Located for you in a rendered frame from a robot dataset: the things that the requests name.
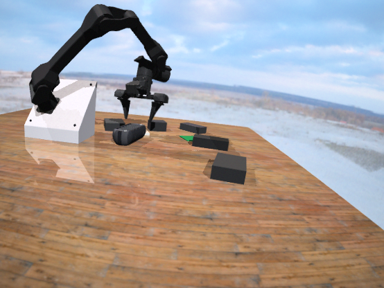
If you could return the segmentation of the dark grey switch control unit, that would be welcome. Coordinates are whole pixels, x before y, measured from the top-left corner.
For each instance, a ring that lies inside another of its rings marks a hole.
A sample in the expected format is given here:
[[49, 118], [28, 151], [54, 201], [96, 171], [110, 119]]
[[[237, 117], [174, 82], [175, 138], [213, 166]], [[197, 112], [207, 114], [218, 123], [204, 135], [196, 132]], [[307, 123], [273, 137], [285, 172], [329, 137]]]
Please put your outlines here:
[[117, 145], [127, 146], [142, 138], [145, 133], [146, 126], [144, 124], [129, 123], [114, 128], [113, 140]]

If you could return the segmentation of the flat green square tile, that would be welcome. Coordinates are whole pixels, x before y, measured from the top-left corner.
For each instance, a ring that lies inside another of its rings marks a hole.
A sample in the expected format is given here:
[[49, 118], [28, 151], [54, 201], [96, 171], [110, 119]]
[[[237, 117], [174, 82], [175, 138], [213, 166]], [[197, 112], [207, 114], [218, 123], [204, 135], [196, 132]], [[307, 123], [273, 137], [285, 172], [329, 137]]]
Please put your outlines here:
[[180, 136], [180, 137], [186, 141], [193, 141], [193, 136]]

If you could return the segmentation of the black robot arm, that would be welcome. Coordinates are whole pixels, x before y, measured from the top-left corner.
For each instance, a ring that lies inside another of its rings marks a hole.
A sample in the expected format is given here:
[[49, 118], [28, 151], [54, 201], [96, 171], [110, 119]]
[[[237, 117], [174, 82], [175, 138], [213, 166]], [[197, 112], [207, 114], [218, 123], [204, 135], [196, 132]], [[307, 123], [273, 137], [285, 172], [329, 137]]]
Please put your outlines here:
[[[159, 82], [168, 82], [172, 68], [166, 65], [168, 54], [154, 40], [138, 16], [132, 10], [123, 10], [105, 4], [96, 4], [85, 16], [81, 27], [64, 43], [60, 50], [47, 62], [39, 65], [31, 74], [29, 82], [31, 102], [37, 105], [36, 111], [52, 114], [60, 98], [53, 95], [54, 88], [59, 83], [59, 73], [88, 43], [102, 37], [110, 31], [120, 31], [126, 28], [136, 35], [143, 44], [150, 60], [143, 55], [134, 59], [138, 62], [137, 75], [147, 75]], [[126, 93], [138, 94], [148, 91], [146, 78], [142, 81], [133, 78], [126, 85]]]

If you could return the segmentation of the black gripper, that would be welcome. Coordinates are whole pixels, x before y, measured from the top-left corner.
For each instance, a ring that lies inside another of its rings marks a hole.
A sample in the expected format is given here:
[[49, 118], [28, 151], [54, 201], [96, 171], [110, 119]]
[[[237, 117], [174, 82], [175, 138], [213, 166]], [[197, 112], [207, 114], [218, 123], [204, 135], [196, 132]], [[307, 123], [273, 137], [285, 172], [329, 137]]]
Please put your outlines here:
[[[122, 90], [122, 89], [117, 89], [115, 92], [114, 92], [114, 97], [118, 97], [117, 99], [121, 101], [121, 104], [123, 106], [123, 114], [124, 114], [124, 117], [125, 119], [128, 118], [128, 112], [129, 112], [129, 108], [130, 108], [130, 100], [128, 100], [128, 98], [141, 98], [141, 99], [146, 99], [146, 100], [154, 100], [151, 101], [151, 111], [150, 111], [150, 118], [149, 118], [149, 122], [152, 121], [152, 119], [155, 117], [155, 114], [157, 113], [157, 111], [159, 110], [159, 108], [163, 105], [164, 106], [164, 103], [168, 103], [169, 101], [169, 97], [168, 95], [166, 94], [163, 94], [163, 93], [154, 93], [153, 95], [151, 95], [151, 92], [150, 92], [150, 89], [151, 89], [151, 85], [152, 85], [152, 77], [150, 76], [147, 76], [147, 75], [137, 75], [137, 80], [140, 80], [142, 81], [142, 78], [146, 78], [146, 81], [148, 83], [148, 91], [145, 92], [145, 91], [142, 91], [138, 94], [133, 94], [133, 93], [126, 93], [126, 90]], [[143, 95], [147, 95], [147, 96], [143, 96]]]

